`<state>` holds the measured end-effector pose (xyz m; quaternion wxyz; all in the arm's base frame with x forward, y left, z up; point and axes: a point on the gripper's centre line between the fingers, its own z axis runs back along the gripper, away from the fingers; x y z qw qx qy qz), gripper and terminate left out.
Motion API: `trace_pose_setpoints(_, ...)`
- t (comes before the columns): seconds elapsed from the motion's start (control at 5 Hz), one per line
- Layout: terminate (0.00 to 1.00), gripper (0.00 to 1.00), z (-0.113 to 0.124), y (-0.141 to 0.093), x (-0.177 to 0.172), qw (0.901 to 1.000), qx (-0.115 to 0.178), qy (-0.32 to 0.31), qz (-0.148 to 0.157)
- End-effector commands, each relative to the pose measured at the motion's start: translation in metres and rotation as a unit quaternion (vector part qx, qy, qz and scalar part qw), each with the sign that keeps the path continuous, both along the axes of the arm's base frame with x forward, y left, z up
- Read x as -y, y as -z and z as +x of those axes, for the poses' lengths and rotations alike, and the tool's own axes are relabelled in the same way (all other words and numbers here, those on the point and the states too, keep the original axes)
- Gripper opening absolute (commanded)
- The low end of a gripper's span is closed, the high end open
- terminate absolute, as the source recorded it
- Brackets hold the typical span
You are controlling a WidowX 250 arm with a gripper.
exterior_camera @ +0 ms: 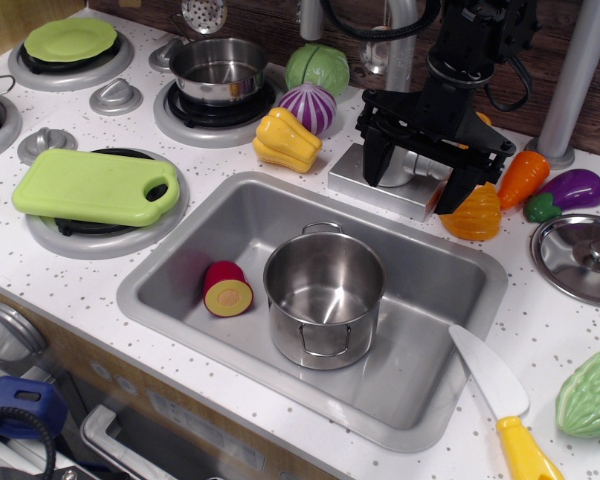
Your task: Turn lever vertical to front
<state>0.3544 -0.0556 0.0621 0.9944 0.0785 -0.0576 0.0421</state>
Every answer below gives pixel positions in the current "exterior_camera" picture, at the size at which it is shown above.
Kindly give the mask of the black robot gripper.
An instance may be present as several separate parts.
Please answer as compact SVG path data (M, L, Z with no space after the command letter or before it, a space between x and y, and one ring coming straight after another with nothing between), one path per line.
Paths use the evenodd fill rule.
M421 91L368 89L357 120L363 144L363 177L377 187L396 147L451 167L435 213L454 213L474 189L496 183L516 148L474 108L474 90L429 78Z

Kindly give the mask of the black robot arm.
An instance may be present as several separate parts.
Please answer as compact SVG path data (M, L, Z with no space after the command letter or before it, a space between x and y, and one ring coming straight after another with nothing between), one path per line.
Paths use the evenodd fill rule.
M435 208L453 213L478 185L496 182L513 143L474 108L498 64L509 64L524 88L532 85L518 58L539 29L534 1L443 1L441 29L427 54L422 90L366 90L357 129L364 140L363 177L379 184L396 147L451 169Z

